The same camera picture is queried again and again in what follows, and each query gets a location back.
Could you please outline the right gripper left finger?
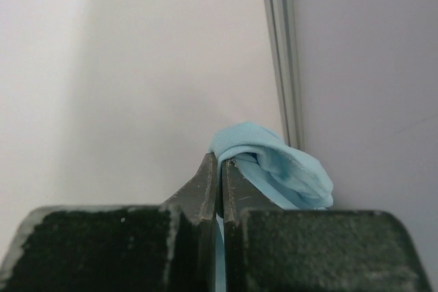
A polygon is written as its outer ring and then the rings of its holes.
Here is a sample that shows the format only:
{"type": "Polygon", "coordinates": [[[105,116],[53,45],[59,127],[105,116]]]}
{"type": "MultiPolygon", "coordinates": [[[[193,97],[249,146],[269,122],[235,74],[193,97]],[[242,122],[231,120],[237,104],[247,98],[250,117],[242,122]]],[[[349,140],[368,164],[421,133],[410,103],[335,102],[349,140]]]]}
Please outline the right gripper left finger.
{"type": "Polygon", "coordinates": [[[213,291],[217,161],[159,205],[52,206],[18,227],[2,291],[213,291]]]}

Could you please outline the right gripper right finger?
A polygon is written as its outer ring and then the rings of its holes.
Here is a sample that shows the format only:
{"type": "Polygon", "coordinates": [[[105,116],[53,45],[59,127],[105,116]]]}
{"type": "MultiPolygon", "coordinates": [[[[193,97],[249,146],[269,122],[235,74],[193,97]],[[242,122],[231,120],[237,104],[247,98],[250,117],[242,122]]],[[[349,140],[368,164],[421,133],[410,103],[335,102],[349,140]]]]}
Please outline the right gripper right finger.
{"type": "Polygon", "coordinates": [[[222,164],[228,291],[430,291],[405,226],[381,211],[284,210],[222,164]]]}

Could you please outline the light blue t shirt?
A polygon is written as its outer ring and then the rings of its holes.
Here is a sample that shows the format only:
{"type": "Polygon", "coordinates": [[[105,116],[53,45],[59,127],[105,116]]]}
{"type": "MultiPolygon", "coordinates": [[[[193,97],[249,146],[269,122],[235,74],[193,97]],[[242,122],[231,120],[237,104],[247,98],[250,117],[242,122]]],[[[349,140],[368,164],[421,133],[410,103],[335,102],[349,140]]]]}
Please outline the light blue t shirt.
{"type": "Polygon", "coordinates": [[[318,258],[307,261],[294,220],[319,218],[333,203],[320,162],[250,122],[214,135],[217,291],[304,291],[318,258]]]}

